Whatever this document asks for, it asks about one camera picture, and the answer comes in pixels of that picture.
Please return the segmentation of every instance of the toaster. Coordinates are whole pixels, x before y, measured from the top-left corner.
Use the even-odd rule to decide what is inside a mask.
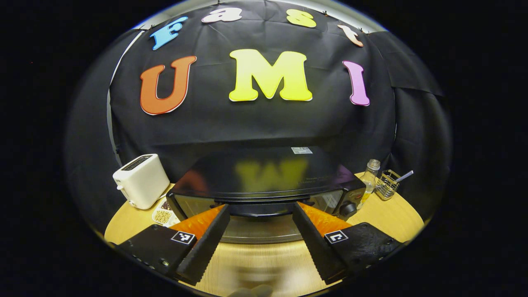
[[[128,203],[139,209],[152,207],[170,184],[157,154],[135,158],[112,177]]]

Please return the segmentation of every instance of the yellow letter m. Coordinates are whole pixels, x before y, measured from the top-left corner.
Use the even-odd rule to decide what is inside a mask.
[[[234,91],[229,93],[231,101],[252,101],[259,93],[253,89],[254,77],[260,89],[271,99],[280,81],[284,78],[284,88],[280,96],[284,100],[310,101],[312,93],[306,86],[304,61],[306,56],[298,52],[283,52],[273,66],[257,50],[236,50],[229,54],[237,60],[237,79]]]

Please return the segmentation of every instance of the wooden table surface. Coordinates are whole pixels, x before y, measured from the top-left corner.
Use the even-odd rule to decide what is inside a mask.
[[[121,244],[154,224],[152,212],[157,204],[141,210],[125,202],[108,224],[105,240]],[[368,222],[399,242],[413,239],[423,228],[420,215],[398,193],[387,201],[372,193],[347,222],[351,225]],[[262,245],[219,243],[201,282],[187,286],[227,296],[240,287],[250,289],[259,284],[271,285],[272,297],[300,296],[331,286],[320,279],[302,240]]]

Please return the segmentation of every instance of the wire basket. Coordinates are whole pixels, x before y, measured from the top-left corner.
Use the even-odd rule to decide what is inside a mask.
[[[396,193],[400,185],[396,182],[398,178],[400,176],[392,170],[385,170],[381,173],[381,178],[378,179],[374,190],[381,200],[389,200]]]

